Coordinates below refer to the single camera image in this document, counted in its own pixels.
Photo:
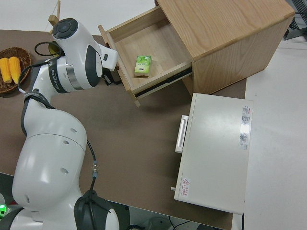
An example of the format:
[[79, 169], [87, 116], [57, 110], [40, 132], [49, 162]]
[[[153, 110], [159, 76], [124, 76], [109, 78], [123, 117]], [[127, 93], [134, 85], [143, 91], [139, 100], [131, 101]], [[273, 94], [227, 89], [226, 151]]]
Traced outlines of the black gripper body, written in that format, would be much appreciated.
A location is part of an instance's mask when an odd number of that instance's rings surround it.
[[113, 83], [113, 77], [109, 70], [103, 70], [103, 79], [106, 85], [110, 85]]

